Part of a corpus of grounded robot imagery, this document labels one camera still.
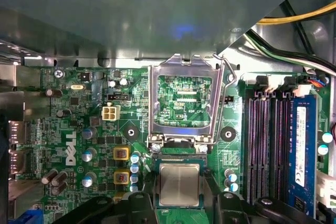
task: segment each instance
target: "black ram slot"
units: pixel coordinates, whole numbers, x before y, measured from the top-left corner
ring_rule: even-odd
[[[270,100],[247,98],[245,103],[245,161],[243,194],[253,202],[269,194],[269,117]]]
[[[291,101],[283,100],[282,107],[282,144],[281,144],[281,167],[282,167],[282,185],[280,200],[287,202],[288,197],[288,174],[289,174],[289,139],[290,139],[290,111]]]
[[[269,194],[269,115],[270,113],[270,100],[267,99],[264,101],[264,113],[263,113],[263,127],[262,127],[262,137],[259,140],[262,141],[262,150],[261,150],[261,167],[258,169],[262,170],[262,187],[261,187],[261,196],[267,197]]]
[[[287,195],[290,100],[271,101],[270,118],[270,174],[271,197],[285,201]]]
[[[281,104],[277,99],[272,99],[271,101],[271,117],[270,117],[270,151],[272,155],[270,156],[270,172],[269,172],[269,195],[279,199],[279,186],[280,178],[279,176],[279,162],[280,162],[280,132],[281,132]]]

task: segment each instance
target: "yellow cable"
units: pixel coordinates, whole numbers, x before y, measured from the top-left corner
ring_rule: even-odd
[[[305,18],[310,18],[313,16],[317,16],[323,13],[326,13],[330,10],[333,10],[336,8],[336,1],[332,2],[331,4],[322,7],[318,10],[315,10],[310,13],[305,13],[301,15],[291,16],[291,17],[284,17],[284,18],[263,18],[261,19],[257,24],[259,25],[279,25],[279,24],[285,24],[290,22],[299,21]]]

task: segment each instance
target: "electrolytic capacitor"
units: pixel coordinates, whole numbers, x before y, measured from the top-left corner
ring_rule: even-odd
[[[97,129],[95,127],[88,127],[82,131],[82,137],[86,140],[96,137]]]
[[[132,155],[131,155],[131,158],[130,158],[131,163],[135,164],[135,163],[139,162],[140,155],[141,155],[140,152],[133,152]]]
[[[119,86],[119,81],[111,80],[108,83],[109,88],[116,89]]]
[[[138,186],[136,185],[136,184],[132,184],[131,186],[130,186],[130,192],[136,192],[136,191],[138,191]]]
[[[133,164],[130,167],[131,173],[138,173],[139,172],[139,165],[138,164]]]
[[[62,182],[59,186],[53,187],[51,189],[51,194],[54,196],[59,195],[67,188],[68,184],[66,182]]]
[[[50,170],[46,175],[44,175],[41,179],[42,184],[48,185],[53,178],[55,178],[58,174],[58,171],[55,169]]]
[[[66,118],[67,116],[71,116],[71,110],[69,109],[59,110],[56,112],[56,116],[58,118]]]
[[[130,177],[131,184],[136,184],[138,181],[139,181],[139,177],[137,176],[137,174],[132,174]]]
[[[64,180],[66,180],[68,174],[66,172],[60,172],[55,178],[52,179],[52,186],[59,186]]]
[[[97,151],[94,148],[86,149],[82,154],[82,160],[84,162],[90,162],[97,154]]]
[[[237,175],[231,169],[226,169],[224,175],[230,182],[235,182],[237,180]]]
[[[59,89],[48,89],[46,91],[47,97],[55,97],[55,98],[61,98],[63,95],[63,92]]]
[[[130,84],[129,81],[126,78],[122,78],[119,82],[120,86],[123,88],[128,87],[128,85]]]
[[[325,144],[321,144],[318,148],[317,148],[317,152],[318,154],[324,156],[328,153],[329,149]]]
[[[90,187],[92,184],[97,180],[97,176],[95,173],[86,173],[85,177],[82,179],[82,185],[83,187]]]
[[[230,185],[230,191],[238,191],[238,184],[237,183],[232,183]]]
[[[333,136],[329,132],[325,132],[322,135],[322,141],[324,141],[327,144],[331,143],[333,141],[333,139],[334,139]]]
[[[230,191],[237,191],[238,190],[238,184],[230,182],[228,179],[224,181],[225,186],[230,188]]]

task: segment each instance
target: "dell logo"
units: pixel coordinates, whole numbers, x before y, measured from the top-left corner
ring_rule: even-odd
[[[66,142],[67,149],[65,150],[67,154],[67,159],[65,161],[65,165],[71,165],[74,166],[76,165],[76,158],[75,158],[75,153],[76,153],[76,131],[73,131],[72,134],[67,134],[66,135],[67,139],[71,139],[70,142]]]

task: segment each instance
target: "blue ram module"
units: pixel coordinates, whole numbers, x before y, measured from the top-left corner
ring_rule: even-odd
[[[317,111],[315,95],[291,103],[288,204],[316,214]]]

